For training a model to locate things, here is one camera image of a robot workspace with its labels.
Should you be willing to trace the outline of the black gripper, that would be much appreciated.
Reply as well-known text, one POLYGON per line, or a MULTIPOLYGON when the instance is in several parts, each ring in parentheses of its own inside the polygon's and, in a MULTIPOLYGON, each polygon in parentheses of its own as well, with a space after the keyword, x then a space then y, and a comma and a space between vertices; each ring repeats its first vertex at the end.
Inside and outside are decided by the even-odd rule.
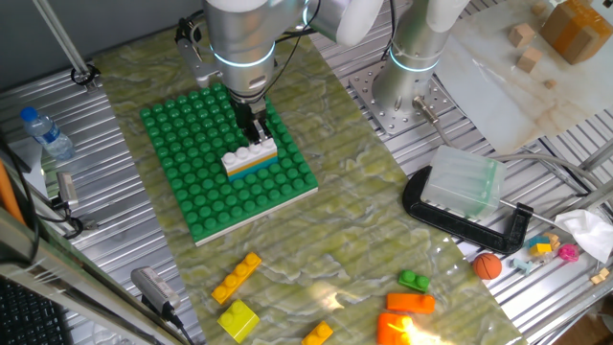
POLYGON ((242 132, 250 145, 257 144, 257 134, 260 143, 272 138, 265 123, 267 109, 264 97, 256 100, 232 98, 231 106, 235 111, 237 124, 245 126, 242 132))

